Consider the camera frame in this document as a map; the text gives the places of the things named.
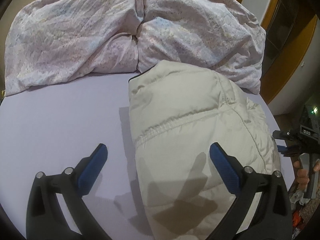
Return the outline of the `person's right hand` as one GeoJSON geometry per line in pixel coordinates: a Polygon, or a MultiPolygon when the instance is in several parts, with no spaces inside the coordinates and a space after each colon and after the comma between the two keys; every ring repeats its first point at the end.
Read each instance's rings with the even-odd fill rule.
{"type": "Polygon", "coordinates": [[[306,189],[310,181],[308,170],[301,168],[299,161],[295,161],[293,166],[296,169],[296,181],[298,183],[298,188],[300,190],[306,189]]]}

